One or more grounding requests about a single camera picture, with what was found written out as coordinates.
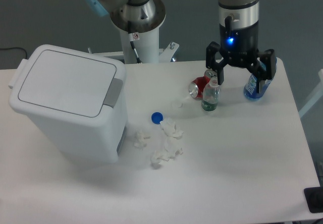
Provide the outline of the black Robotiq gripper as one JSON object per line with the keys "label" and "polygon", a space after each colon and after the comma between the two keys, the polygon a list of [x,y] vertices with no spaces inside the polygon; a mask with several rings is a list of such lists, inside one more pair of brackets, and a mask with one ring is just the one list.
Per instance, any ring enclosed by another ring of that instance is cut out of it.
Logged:
{"label": "black Robotiq gripper", "polygon": [[[231,34],[226,34],[224,26],[220,26],[221,45],[212,41],[206,48],[205,63],[208,69],[212,69],[217,76],[218,84],[224,82],[224,67],[226,65],[238,68],[256,68],[256,89],[260,93],[265,80],[271,80],[276,73],[276,55],[273,49],[265,50],[258,54],[258,25],[233,29]],[[223,59],[217,63],[216,54]]]}

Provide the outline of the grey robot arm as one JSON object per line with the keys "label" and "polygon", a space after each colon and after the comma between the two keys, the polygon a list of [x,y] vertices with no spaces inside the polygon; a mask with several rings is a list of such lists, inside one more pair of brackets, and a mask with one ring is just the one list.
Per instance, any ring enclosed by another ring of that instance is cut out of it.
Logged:
{"label": "grey robot arm", "polygon": [[[86,0],[100,16],[109,15],[123,39],[126,63],[157,63],[157,33],[166,18],[161,0]],[[206,48],[206,67],[215,71],[218,82],[224,81],[224,67],[247,69],[254,76],[255,91],[263,93],[276,73],[273,49],[258,49],[259,0],[218,0],[220,43]]]}

